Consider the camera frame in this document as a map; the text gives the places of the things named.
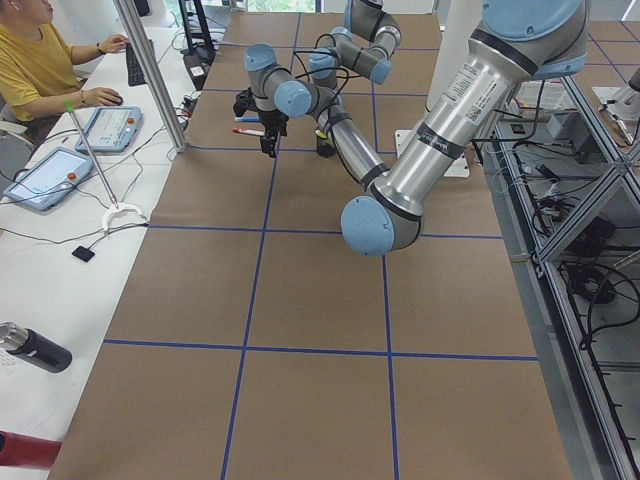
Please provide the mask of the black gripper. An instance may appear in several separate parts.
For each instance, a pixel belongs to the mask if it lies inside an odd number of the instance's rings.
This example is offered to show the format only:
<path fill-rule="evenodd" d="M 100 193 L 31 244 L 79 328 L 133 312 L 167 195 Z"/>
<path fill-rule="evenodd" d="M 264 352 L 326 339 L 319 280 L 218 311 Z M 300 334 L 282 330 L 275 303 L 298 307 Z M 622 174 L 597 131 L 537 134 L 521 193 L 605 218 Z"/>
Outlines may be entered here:
<path fill-rule="evenodd" d="M 278 136 L 287 136 L 289 117 L 277 108 L 264 110 L 257 104 L 250 88 L 242 90 L 235 96 L 233 111 L 236 117 L 243 117 L 246 112 L 257 115 L 259 122 L 266 128 L 266 133 L 260 137 L 261 151 L 270 158 L 275 158 Z"/>

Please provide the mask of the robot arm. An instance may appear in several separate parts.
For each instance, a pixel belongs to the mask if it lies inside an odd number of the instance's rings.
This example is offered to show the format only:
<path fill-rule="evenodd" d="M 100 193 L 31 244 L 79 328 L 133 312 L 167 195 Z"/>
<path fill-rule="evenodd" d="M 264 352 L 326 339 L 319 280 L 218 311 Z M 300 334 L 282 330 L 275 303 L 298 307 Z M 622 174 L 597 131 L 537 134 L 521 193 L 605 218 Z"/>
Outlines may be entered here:
<path fill-rule="evenodd" d="M 321 35 L 309 54 L 310 79 L 336 89 L 343 69 L 381 85 L 392 70 L 391 59 L 401 41 L 400 26 L 382 1 L 348 1 L 343 25 Z"/>
<path fill-rule="evenodd" d="M 416 241 L 426 197 L 510 90 L 583 68 L 589 11 L 585 1 L 485 2 L 467 58 L 411 130 L 393 165 L 367 143 L 337 92 L 339 69 L 376 84 L 390 73 L 401 30 L 379 1 L 347 4 L 342 26 L 312 52 L 307 79 L 281 66 L 271 46 L 250 46 L 244 55 L 249 86 L 237 96 L 234 111 L 258 115 L 266 154 L 274 153 L 288 120 L 313 117 L 363 189 L 343 209 L 343 238 L 361 255 L 382 256 Z"/>

